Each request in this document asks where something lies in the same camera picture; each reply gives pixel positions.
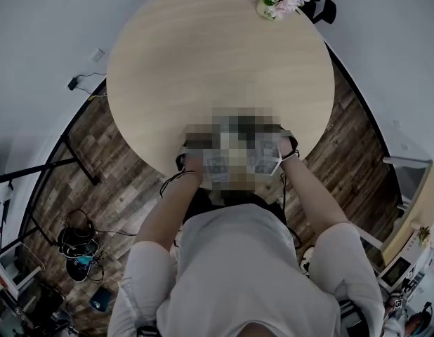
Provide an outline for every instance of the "shirt sleeve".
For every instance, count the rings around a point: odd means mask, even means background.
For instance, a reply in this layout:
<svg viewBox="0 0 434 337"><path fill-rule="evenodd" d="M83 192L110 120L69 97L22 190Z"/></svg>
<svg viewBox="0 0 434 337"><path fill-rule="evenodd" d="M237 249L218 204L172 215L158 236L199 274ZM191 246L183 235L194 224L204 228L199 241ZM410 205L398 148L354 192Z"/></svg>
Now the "shirt sleeve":
<svg viewBox="0 0 434 337"><path fill-rule="evenodd" d="M138 327L155 320L158 307L174 284L169 252L154 242L135 244L119 283L108 336L136 336Z"/></svg>
<svg viewBox="0 0 434 337"><path fill-rule="evenodd" d="M380 336L384 318L381 291L354 226L339 223L319 236L309 278L338 300L354 302L373 329L371 336Z"/></svg>

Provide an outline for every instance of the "framed screen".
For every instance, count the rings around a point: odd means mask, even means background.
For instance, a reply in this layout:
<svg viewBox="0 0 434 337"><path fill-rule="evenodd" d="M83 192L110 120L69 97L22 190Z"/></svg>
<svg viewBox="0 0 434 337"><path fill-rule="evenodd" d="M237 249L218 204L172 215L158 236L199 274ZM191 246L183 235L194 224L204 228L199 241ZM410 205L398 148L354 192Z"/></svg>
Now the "framed screen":
<svg viewBox="0 0 434 337"><path fill-rule="evenodd" d="M399 257L393 266L387 271L384 276L382 276L382 280L392 287L400 277L407 271L410 267L410 263L407 262L403 257Z"/></svg>

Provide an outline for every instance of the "hand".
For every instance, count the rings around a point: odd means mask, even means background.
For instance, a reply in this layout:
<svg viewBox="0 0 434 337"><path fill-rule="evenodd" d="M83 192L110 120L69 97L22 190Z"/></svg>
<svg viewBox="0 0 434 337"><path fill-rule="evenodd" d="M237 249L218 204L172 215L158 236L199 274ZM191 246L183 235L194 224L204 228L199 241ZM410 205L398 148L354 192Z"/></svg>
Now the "hand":
<svg viewBox="0 0 434 337"><path fill-rule="evenodd" d="M287 156L292 152L292 144L290 143L289 138L282 137L281 138L281 156Z"/></svg>
<svg viewBox="0 0 434 337"><path fill-rule="evenodd" d="M186 154L185 166L186 171L195 171L198 172L200 175L203 175L203 157Z"/></svg>

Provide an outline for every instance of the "white t-shirt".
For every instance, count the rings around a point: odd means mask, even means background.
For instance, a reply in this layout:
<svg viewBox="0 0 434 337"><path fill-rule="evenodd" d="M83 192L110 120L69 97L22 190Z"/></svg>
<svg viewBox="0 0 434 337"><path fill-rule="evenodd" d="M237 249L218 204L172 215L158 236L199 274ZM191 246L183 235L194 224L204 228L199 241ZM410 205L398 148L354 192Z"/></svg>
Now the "white t-shirt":
<svg viewBox="0 0 434 337"><path fill-rule="evenodd" d="M153 242L130 252L108 336L135 336L157 319L163 337L235 337L250 322L278 337L337 336L340 307L351 299L379 336L384 309L356 229L323 232L301 274L294 242L272 213L253 204L194 216L183 226L178 274Z"/></svg>

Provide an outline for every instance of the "forearm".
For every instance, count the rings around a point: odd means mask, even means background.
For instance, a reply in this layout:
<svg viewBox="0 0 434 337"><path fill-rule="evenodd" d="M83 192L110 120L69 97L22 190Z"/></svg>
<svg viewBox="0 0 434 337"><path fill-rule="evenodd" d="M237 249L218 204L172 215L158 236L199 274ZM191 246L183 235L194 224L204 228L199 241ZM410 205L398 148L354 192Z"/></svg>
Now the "forearm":
<svg viewBox="0 0 434 337"><path fill-rule="evenodd" d="M164 197L148 214L140 226L136 242L151 241L170 251L171 245L183 222L189 204L202 178L188 173L169 183Z"/></svg>
<svg viewBox="0 0 434 337"><path fill-rule="evenodd" d="M298 157L287 159L281 167L317 236L337 223L348 222L336 200Z"/></svg>

